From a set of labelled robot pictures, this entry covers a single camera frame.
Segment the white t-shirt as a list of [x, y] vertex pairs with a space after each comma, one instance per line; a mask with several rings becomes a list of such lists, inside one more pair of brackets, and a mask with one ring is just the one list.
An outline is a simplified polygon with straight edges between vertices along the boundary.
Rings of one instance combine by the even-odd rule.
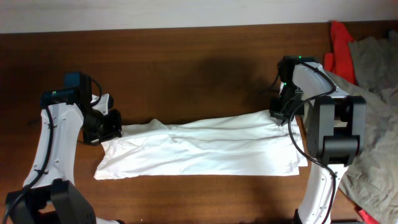
[[297, 175], [308, 162], [293, 140], [302, 144], [297, 123], [279, 126], [267, 110], [187, 124], [153, 119], [123, 126], [120, 138], [104, 142], [94, 177]]

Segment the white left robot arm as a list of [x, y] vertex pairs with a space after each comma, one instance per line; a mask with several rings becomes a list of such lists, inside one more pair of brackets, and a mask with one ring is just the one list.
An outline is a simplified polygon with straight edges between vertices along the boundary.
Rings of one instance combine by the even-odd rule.
[[6, 223], [107, 224], [75, 187], [74, 164], [79, 135], [97, 146], [122, 136], [121, 114], [113, 97], [93, 96], [97, 81], [81, 72], [65, 75], [64, 87], [40, 97], [41, 133], [32, 168], [19, 191], [9, 192]]

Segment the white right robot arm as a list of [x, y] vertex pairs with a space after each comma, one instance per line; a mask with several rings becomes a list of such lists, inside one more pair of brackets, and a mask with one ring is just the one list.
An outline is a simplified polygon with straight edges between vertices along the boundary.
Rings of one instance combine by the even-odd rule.
[[351, 96], [311, 57], [285, 56], [277, 64], [279, 95], [270, 116], [292, 130], [296, 116], [309, 120], [307, 148], [298, 152], [312, 163], [305, 196], [294, 223], [331, 223], [341, 178], [364, 150], [366, 100]]

